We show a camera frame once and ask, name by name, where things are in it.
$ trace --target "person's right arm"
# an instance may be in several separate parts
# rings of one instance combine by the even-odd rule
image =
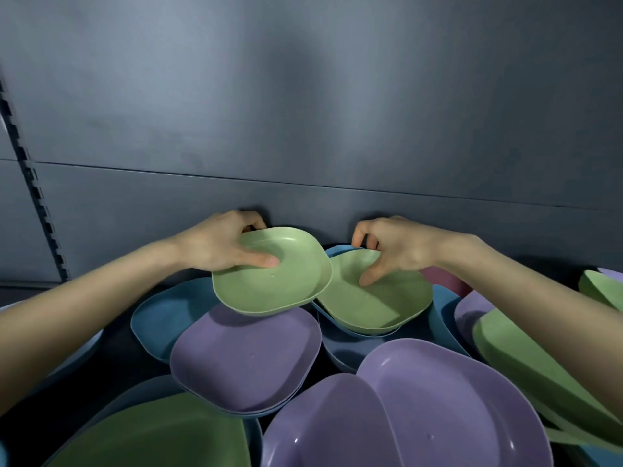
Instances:
[[[495,251],[478,237],[401,217],[362,221],[353,235],[381,256],[366,286],[394,270],[437,266],[499,308],[623,421],[623,314]]]

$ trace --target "forearm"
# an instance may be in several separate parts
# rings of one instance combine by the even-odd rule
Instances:
[[[0,415],[137,298],[182,268],[173,243],[152,243],[1,313]]]
[[[439,266],[481,293],[623,420],[623,314],[536,273],[475,236],[456,235]]]

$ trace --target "hand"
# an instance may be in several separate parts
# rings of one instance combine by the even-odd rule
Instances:
[[[216,213],[186,231],[169,238],[176,244],[186,268],[218,271],[234,265],[276,267],[279,259],[245,249],[238,243],[243,232],[266,229],[262,217],[255,211]]]
[[[377,249],[381,255],[361,275],[359,285],[370,285],[394,270],[417,271],[438,264],[442,243],[457,234],[400,216],[360,221],[352,245],[361,246],[368,235],[368,249]]]

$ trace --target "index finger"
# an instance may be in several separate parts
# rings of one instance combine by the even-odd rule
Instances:
[[[245,226],[253,226],[255,229],[266,229],[266,223],[257,211],[241,211]]]
[[[354,229],[351,246],[353,247],[361,246],[361,243],[363,243],[363,238],[366,237],[366,234],[371,233],[373,222],[374,220],[363,220],[357,223],[357,226],[355,226],[355,229]]]

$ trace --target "finger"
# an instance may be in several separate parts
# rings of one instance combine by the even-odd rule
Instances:
[[[379,244],[379,240],[371,234],[368,234],[368,239],[366,239],[366,247],[368,249],[376,249]]]
[[[370,233],[370,227],[372,226],[373,220],[364,220],[357,223],[355,226],[353,239],[351,240],[351,246],[359,247],[363,242],[363,238],[366,237],[366,234]]]
[[[266,229],[266,223],[256,211],[241,211],[245,226],[253,226],[255,229]]]
[[[376,262],[368,267],[361,275],[359,285],[368,286],[393,270],[394,266],[392,266],[391,259],[387,256],[387,253],[381,253]]]
[[[255,267],[273,268],[279,265],[275,256],[240,247],[236,251],[234,265],[253,265]]]

